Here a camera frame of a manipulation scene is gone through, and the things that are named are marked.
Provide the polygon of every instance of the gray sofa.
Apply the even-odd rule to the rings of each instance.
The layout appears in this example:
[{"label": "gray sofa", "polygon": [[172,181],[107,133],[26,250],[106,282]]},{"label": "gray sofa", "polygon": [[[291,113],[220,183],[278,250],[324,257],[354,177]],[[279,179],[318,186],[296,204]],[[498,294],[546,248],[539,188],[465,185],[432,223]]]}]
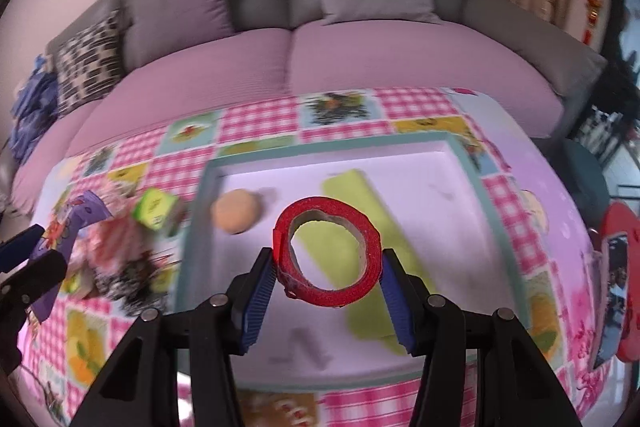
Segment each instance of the gray sofa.
[{"label": "gray sofa", "polygon": [[17,173],[12,200],[33,206],[44,177],[82,153],[189,114],[287,94],[392,86],[466,87],[499,102],[552,148],[571,129],[606,61],[506,0],[434,0],[441,25],[323,25],[320,0],[227,0],[236,35],[143,67],[130,59],[127,0],[97,0],[47,46],[119,9],[127,73],[103,100],[57,121]]}]

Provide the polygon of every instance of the screw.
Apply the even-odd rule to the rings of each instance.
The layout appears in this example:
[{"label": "screw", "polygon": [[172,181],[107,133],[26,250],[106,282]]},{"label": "screw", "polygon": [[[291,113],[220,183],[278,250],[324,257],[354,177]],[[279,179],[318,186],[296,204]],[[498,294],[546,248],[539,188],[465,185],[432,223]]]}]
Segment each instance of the screw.
[{"label": "screw", "polygon": [[513,310],[510,310],[509,308],[498,309],[498,317],[500,317],[504,321],[510,321],[515,316],[516,315],[514,315]]},{"label": "screw", "polygon": [[216,293],[209,299],[209,304],[211,304],[214,308],[217,308],[218,306],[224,306],[228,302],[229,297],[227,297],[223,293]]},{"label": "screw", "polygon": [[158,310],[156,310],[155,308],[147,308],[140,314],[140,317],[145,322],[151,322],[156,320],[156,318],[158,318],[158,315]]},{"label": "screw", "polygon": [[433,306],[434,308],[442,308],[446,304],[446,300],[442,295],[430,295],[427,299],[429,306]]}]

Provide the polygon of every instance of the blue cloth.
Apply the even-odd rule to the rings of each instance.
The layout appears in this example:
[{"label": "blue cloth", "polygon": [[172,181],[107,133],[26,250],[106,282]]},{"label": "blue cloth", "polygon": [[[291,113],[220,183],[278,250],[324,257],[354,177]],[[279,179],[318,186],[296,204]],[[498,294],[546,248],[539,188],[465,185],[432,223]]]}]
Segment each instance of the blue cloth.
[{"label": "blue cloth", "polygon": [[58,76],[46,71],[46,63],[42,55],[36,57],[34,70],[11,108],[15,125],[9,148],[20,165],[58,119]]}]

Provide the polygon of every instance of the purple toy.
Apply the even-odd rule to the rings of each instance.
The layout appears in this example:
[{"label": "purple toy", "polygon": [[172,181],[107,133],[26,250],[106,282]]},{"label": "purple toy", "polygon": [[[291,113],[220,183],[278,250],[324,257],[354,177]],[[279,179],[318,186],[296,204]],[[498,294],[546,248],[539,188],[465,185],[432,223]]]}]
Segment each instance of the purple toy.
[{"label": "purple toy", "polygon": [[[111,213],[102,200],[92,191],[84,191],[81,196],[68,201],[63,211],[53,217],[42,239],[31,253],[30,261],[44,255],[49,250],[57,250],[68,263],[79,230],[108,217],[111,217]],[[31,305],[31,310],[40,322],[49,318],[61,285],[62,283],[50,289]]]}]

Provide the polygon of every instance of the green sponge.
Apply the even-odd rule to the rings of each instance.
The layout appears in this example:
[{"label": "green sponge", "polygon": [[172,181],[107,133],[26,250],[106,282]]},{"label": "green sponge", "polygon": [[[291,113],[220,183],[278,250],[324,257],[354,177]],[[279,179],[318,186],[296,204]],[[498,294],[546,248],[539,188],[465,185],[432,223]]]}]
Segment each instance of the green sponge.
[{"label": "green sponge", "polygon": [[[434,291],[433,283],[413,248],[361,171],[352,169],[325,180],[322,192],[365,214],[380,232],[382,248],[393,248],[404,270],[420,277],[429,291]],[[308,254],[335,288],[344,288],[356,282],[360,275],[358,242],[347,229],[334,223],[312,221],[302,225],[296,237],[300,238]],[[384,339],[387,347],[398,351],[390,345],[397,342],[380,284],[376,284],[364,298],[346,306],[345,310],[348,326],[356,338]]]}]

